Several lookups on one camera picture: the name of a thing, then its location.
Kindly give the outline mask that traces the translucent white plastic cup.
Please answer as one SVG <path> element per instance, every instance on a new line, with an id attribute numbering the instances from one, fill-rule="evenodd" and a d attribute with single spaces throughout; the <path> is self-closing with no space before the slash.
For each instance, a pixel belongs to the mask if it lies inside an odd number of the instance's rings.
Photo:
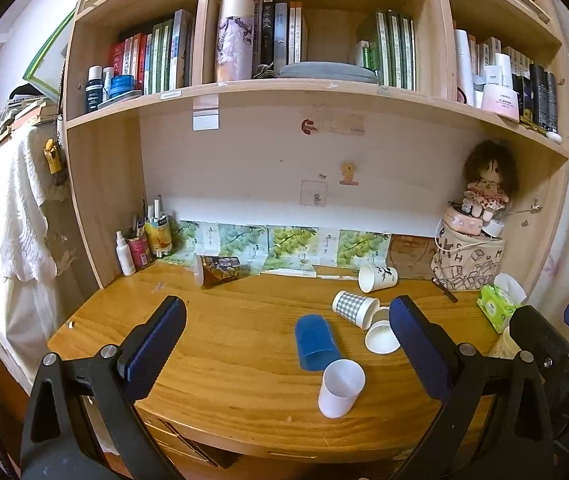
<path id="1" fill-rule="evenodd" d="M 341 359 L 324 370 L 318 408 L 327 418 L 341 418 L 354 406 L 366 385 L 363 368 L 352 360 Z"/>

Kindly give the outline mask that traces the white calligraphy paper cup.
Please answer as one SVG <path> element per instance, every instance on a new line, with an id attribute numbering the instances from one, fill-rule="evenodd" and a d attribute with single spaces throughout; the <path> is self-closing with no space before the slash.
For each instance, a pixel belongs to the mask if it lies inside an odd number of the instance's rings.
<path id="1" fill-rule="evenodd" d="M 365 294 L 394 287 L 399 281 L 399 274 L 391 266 L 364 264 L 358 271 L 358 286 Z"/>

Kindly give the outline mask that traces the blue plastic cup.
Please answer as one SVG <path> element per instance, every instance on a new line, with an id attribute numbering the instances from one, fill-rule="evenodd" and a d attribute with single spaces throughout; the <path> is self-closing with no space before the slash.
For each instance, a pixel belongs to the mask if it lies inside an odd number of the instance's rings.
<path id="1" fill-rule="evenodd" d="M 299 363 L 306 372 L 322 372 L 342 358 L 329 323 L 318 314 L 304 315 L 294 326 Z"/>

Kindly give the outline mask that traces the dark printed paper cup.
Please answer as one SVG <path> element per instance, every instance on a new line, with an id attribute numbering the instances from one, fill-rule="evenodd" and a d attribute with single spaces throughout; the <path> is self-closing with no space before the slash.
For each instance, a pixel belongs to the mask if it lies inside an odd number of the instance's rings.
<path id="1" fill-rule="evenodd" d="M 211 288 L 240 278 L 241 263 L 237 257 L 196 255 L 193 275 L 199 287 Z"/>

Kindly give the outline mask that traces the cream ceramic mug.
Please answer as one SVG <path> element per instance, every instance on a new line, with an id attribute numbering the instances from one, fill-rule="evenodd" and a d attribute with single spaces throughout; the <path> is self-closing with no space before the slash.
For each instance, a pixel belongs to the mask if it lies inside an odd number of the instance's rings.
<path id="1" fill-rule="evenodd" d="M 501 333 L 501 336 L 499 336 L 498 341 L 496 341 L 496 344 L 494 344 L 490 356 L 498 359 L 513 360 L 520 351 L 521 348 L 519 344 L 513 340 L 509 328 L 506 327 Z"/>

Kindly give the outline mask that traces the green tissue pack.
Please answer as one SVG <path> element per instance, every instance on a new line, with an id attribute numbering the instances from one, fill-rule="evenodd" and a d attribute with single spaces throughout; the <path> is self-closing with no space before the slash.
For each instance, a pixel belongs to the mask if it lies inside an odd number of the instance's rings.
<path id="1" fill-rule="evenodd" d="M 519 282 L 510 274 L 500 273 L 495 276 L 492 284 L 481 287 L 477 305 L 495 332 L 501 334 L 526 299 L 527 293 Z"/>

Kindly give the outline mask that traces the black pen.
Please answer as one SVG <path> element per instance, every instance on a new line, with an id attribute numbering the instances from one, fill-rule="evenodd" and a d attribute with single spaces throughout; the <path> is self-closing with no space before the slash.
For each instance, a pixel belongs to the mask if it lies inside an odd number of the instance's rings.
<path id="1" fill-rule="evenodd" d="M 449 298 L 449 301 L 452 301 L 454 304 L 458 302 L 458 298 L 437 278 L 431 278 L 431 282 L 437 286 L 438 289 L 443 292 L 443 294 Z"/>

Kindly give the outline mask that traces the white spray bottle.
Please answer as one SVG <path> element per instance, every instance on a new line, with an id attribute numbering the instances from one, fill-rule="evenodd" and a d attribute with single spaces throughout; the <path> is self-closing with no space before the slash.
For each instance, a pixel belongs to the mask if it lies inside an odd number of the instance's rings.
<path id="1" fill-rule="evenodd" d="M 132 260 L 132 253 L 130 252 L 127 240 L 121 231 L 116 232 L 116 254 L 118 262 L 120 263 L 122 273 L 125 276 L 131 276 L 136 273 L 134 260 Z"/>

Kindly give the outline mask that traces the white lace cloth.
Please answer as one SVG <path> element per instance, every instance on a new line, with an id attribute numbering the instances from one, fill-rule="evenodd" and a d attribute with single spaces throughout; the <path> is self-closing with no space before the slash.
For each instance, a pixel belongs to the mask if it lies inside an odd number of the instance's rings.
<path id="1" fill-rule="evenodd" d="M 49 338 L 83 303 L 67 185 L 44 156 L 50 125 L 23 127 L 0 148 L 0 361 L 32 388 Z"/>

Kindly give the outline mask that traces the pink round box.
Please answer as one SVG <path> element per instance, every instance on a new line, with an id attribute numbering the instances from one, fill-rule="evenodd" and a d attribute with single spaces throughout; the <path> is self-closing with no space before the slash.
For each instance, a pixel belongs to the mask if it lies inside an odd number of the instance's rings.
<path id="1" fill-rule="evenodd" d="M 466 214 L 457 204 L 449 204 L 446 207 L 442 221 L 450 230 L 469 236 L 479 236 L 483 226 L 481 218 Z"/>

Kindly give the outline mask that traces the brown hair rag doll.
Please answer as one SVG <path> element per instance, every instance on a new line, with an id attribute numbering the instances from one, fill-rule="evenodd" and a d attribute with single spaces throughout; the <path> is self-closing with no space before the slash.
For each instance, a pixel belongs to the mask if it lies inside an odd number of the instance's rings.
<path id="1" fill-rule="evenodd" d="M 519 190 L 516 161 L 504 145 L 483 141 L 463 165 L 463 212 L 489 223 Z"/>

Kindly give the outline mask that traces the pink cosmetic jar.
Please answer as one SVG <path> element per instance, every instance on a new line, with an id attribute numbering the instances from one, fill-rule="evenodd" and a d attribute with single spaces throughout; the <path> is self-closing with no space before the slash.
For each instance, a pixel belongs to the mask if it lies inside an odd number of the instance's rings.
<path id="1" fill-rule="evenodd" d="M 494 113 L 512 122 L 520 121 L 517 92 L 499 84 L 484 86 L 481 110 Z"/>

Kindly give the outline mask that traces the grape picture panels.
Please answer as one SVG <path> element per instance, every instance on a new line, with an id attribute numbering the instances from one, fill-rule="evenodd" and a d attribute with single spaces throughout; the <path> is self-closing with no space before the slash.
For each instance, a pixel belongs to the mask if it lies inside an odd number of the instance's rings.
<path id="1" fill-rule="evenodd" d="M 192 266 L 200 256 L 236 257 L 252 274 L 291 273 L 310 278 L 318 266 L 357 271 L 365 264 L 383 266 L 389 233 L 317 228 L 317 226 L 246 226 L 188 220 L 170 222 L 173 252 L 163 258 Z"/>

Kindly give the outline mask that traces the dark blue bottle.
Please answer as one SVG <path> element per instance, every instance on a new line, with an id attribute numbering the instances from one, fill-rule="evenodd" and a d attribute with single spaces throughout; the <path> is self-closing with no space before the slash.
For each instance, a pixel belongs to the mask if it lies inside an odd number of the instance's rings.
<path id="1" fill-rule="evenodd" d="M 85 106 L 86 112 L 91 113 L 98 110 L 103 96 L 102 67 L 100 65 L 88 68 L 87 84 L 85 87 Z"/>

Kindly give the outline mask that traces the wooden bookshelf unit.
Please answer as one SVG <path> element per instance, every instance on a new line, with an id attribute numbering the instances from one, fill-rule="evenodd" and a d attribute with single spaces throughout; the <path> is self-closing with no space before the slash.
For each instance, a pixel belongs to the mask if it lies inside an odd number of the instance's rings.
<path id="1" fill-rule="evenodd" d="M 376 11 L 417 26 L 413 91 L 330 79 L 218 81 L 222 0 L 79 0 L 64 120 L 76 217 L 100 286 L 120 273 L 115 234 L 161 197 L 185 220 L 430 236 L 463 192 L 484 139 L 513 152 L 520 180 L 501 268 L 532 288 L 556 234 L 569 177 L 569 55 L 553 0 L 279 0 L 300 3 L 313 61 L 344 62 Z M 187 87 L 88 112 L 91 66 L 143 27 L 194 16 Z M 553 72 L 561 141 L 456 99 L 455 32 L 507 46 Z"/>

